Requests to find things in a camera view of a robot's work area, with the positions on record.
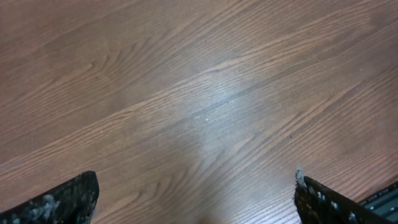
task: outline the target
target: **brown wooden tabletop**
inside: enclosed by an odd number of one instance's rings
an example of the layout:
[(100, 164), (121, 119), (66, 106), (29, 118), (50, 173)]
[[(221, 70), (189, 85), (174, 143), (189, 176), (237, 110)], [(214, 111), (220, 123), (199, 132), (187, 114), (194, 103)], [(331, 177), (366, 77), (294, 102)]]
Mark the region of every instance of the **brown wooden tabletop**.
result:
[(94, 170), (92, 223), (298, 223), (295, 170), (398, 179), (398, 1), (0, 1), (0, 211)]

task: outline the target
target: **glossy surface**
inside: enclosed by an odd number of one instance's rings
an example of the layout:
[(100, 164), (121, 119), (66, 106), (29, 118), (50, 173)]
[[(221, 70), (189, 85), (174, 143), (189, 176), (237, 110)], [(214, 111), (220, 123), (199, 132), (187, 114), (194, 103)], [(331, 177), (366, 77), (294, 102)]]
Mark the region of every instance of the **glossy surface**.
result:
[(398, 1), (0, 2), (0, 211), (95, 170), (93, 223), (298, 223), (294, 173), (398, 176)]

